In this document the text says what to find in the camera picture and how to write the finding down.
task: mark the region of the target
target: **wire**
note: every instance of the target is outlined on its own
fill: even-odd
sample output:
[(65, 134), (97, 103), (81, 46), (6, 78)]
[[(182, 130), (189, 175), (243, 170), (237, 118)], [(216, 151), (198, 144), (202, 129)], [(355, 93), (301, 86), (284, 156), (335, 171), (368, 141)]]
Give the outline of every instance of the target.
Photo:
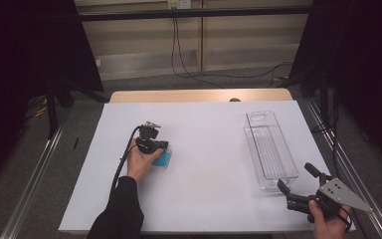
[[(216, 86), (218, 88), (222, 88), (224, 89), (224, 87), (220, 86), (220, 85), (217, 85), (215, 83), (212, 83), (212, 82), (208, 82), (208, 81), (205, 81), (205, 80), (201, 80), (201, 79), (196, 79), (196, 77), (224, 77), (224, 78), (236, 78), (236, 79), (252, 79), (252, 78), (258, 78), (258, 77), (262, 77), (262, 76), (265, 76), (271, 72), (273, 72), (273, 77), (272, 77), (272, 80), (269, 82), (269, 84), (267, 85), (267, 88), (270, 87), (272, 85), (272, 83), (274, 82), (274, 79), (275, 79), (275, 69), (281, 67), (281, 66), (286, 66), (286, 65), (293, 65), (293, 62), (282, 62), (276, 66), (274, 66), (272, 69), (264, 72), (264, 73), (261, 73), (261, 74), (257, 74), (257, 75), (253, 75), (253, 76), (233, 76), (233, 75), (222, 75), (222, 74), (194, 74), (194, 75), (191, 75), (186, 67), (185, 67), (185, 64), (184, 64), (184, 61), (183, 61), (183, 58), (182, 58), (182, 51), (181, 51), (181, 44), (180, 44), (180, 41), (179, 41), (179, 27), (178, 27), (178, 20), (176, 18), (173, 19), (173, 26), (174, 26), (174, 38), (173, 38), (173, 47), (172, 47), (172, 55), (171, 55), (171, 68), (172, 68), (172, 71), (174, 72), (174, 74), (178, 77), (181, 77), (181, 78), (192, 78), (196, 81), (200, 81), (200, 82), (204, 82), (204, 83), (208, 83), (208, 84), (211, 84), (213, 86)], [(175, 52), (175, 45), (178, 44), (178, 52), (179, 52), (179, 57), (180, 57), (180, 60), (181, 60), (181, 64), (182, 64), (182, 68), (184, 69), (184, 71), (186, 72), (186, 74), (188, 76), (181, 76), (179, 75), (176, 71), (175, 71), (175, 68), (174, 68), (174, 65), (173, 65), (173, 56), (174, 56), (174, 52)]]
[(129, 146), (131, 145), (132, 139), (134, 138), (135, 133), (136, 133), (140, 128), (141, 128), (141, 126), (137, 126), (137, 127), (132, 131), (132, 134), (131, 134), (131, 137), (129, 138), (128, 144), (126, 145), (125, 152), (123, 153), (123, 156), (122, 156), (122, 158), (120, 159), (119, 166), (117, 167), (116, 173), (114, 174), (113, 182), (112, 182), (112, 185), (111, 185), (111, 188), (110, 188), (110, 196), (109, 196), (109, 198), (112, 196), (113, 191), (114, 191), (114, 189), (116, 188), (117, 179), (119, 178), (119, 174), (120, 174), (120, 171), (122, 170), (123, 164), (125, 163), (125, 160), (126, 160), (126, 158), (128, 157), (128, 155), (129, 155), (129, 152), (134, 148), (134, 146), (133, 146), (132, 148), (129, 148)]

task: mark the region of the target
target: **person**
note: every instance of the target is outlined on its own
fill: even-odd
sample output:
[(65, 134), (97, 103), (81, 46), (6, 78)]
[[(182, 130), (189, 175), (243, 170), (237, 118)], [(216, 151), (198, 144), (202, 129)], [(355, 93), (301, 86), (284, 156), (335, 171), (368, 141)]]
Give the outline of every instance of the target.
[[(154, 153), (144, 154), (132, 141), (127, 157), (127, 173), (118, 179), (118, 184), (112, 196), (109, 198), (106, 209), (97, 217), (93, 224), (89, 239), (136, 239), (139, 236), (144, 214), (141, 211), (137, 194), (137, 183), (147, 174), (151, 163), (157, 158), (162, 149)], [(345, 235), (345, 226), (337, 217), (324, 221), (321, 209), (316, 202), (309, 201), (309, 210), (314, 216), (315, 239), (342, 239)], [(347, 218), (345, 211), (339, 214)]]

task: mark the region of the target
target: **human hand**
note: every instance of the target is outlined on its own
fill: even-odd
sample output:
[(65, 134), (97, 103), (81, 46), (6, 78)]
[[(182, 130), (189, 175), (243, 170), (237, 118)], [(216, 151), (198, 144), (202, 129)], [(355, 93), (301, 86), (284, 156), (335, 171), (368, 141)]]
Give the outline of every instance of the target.
[[(329, 221), (324, 221), (321, 208), (317, 206), (314, 200), (310, 200), (309, 210), (312, 216), (314, 216), (314, 238), (315, 239), (342, 239), (345, 236), (346, 224), (338, 217), (334, 217)], [(350, 211), (350, 207), (342, 205), (343, 209), (347, 212)], [(339, 215), (346, 219), (348, 217), (344, 210), (339, 210)]]
[(147, 174), (153, 160), (163, 151), (163, 149), (157, 148), (157, 150), (151, 154), (144, 154), (136, 146), (135, 139), (131, 142), (129, 150), (130, 152), (127, 158), (128, 170), (126, 175), (134, 178), (136, 182), (139, 182)]

